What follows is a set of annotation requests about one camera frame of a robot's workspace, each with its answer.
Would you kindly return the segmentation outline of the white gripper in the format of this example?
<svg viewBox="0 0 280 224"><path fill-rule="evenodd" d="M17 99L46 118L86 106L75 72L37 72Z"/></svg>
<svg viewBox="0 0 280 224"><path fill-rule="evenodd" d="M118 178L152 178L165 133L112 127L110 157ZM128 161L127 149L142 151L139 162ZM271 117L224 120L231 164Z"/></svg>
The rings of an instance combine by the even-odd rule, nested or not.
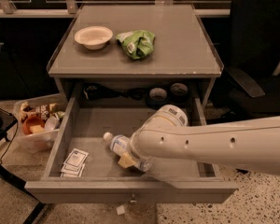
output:
<svg viewBox="0 0 280 224"><path fill-rule="evenodd" d="M125 152L121 155L119 159L119 165L126 169L131 166L151 166L154 162L154 159L149 156L142 155L139 151L136 150L137 139L136 134L134 133L129 140L128 152Z"/></svg>

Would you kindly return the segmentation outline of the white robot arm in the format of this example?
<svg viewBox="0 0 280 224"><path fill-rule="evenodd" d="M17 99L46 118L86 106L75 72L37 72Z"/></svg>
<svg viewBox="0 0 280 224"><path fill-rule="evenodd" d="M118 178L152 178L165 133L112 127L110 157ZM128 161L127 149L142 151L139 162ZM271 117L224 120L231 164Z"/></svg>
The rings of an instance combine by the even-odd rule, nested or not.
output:
<svg viewBox="0 0 280 224"><path fill-rule="evenodd" d="M280 175L280 116L189 126L180 108L165 105L133 133L119 165L127 168L154 157Z"/></svg>

